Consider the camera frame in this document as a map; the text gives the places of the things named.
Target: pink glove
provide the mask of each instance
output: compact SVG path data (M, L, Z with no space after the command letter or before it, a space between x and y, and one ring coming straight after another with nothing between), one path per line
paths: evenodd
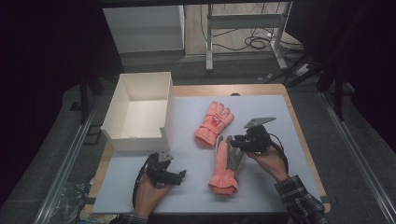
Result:
M195 141L201 147L214 146L216 138L233 120L230 109L224 109L224 104L214 101L206 112L204 123L195 130Z
M231 136L227 137L227 143L222 141L220 136L216 143L216 167L209 181L209 187L216 194L233 195L238 192L238 182L235 178L243 164L245 152L231 147L231 139Z

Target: white metal stand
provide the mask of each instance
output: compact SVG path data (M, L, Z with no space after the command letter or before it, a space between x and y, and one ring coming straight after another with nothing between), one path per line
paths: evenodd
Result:
M275 41L271 42L271 48L276 56L280 69L287 69L288 67L279 49L279 43L289 15L290 4L290 2L286 3L281 14L216 16L212 15L212 6L209 4L207 8L206 71L213 71L212 30L250 28L278 28Z

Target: open white container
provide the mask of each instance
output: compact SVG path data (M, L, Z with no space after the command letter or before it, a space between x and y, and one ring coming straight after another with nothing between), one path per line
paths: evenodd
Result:
M101 129L118 151L170 150L174 105L171 73L121 74Z

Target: floor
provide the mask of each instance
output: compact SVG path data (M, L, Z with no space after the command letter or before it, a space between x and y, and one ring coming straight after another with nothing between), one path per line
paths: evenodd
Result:
M221 50L224 49L215 49L218 53L214 57L212 73L205 71L205 56L202 56L204 51L198 44L191 47L189 52L186 46L187 56L168 52L157 54L155 60L152 60L153 55L150 54L121 55L121 59L127 73L170 71L174 85L282 83L285 80L273 54L265 52L267 50L238 52L233 55L226 51L220 52ZM298 56L292 55L288 63L292 64ZM289 80L293 78L296 76L291 74ZM115 80L117 77L101 77L104 92L100 96L90 95L91 102L93 98L98 98L90 133L95 133L97 125L103 122L115 89ZM391 223L384 216L373 190L363 177L361 167L356 163L343 135L336 128L325 101L316 90L317 81L318 76L311 77L296 87L288 88L288 93L329 196L332 210L326 215L327 218L331 223ZM331 91L332 89L324 93L331 95ZM34 161L3 205L0 223L34 222L52 181L81 128L80 112L70 110L74 102L79 102L78 87L64 93L63 108ZM361 154L390 200L396 202L396 155L347 97L344 98L343 108L344 123ZM79 186L86 183L96 171L105 143L106 138L102 134L97 142L95 136L84 137L70 172L65 174L68 183ZM53 218L51 223L61 222Z

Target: hand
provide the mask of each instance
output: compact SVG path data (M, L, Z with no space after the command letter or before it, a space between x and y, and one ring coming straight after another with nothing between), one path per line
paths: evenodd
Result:
M171 185L165 185L163 188L157 189L152 185L149 177L143 174L136 193L134 215L148 217L171 188Z
M268 150L262 154L257 154L255 152L247 152L246 154L251 159L255 160L276 182L290 178L286 172L285 163L274 147L270 146Z

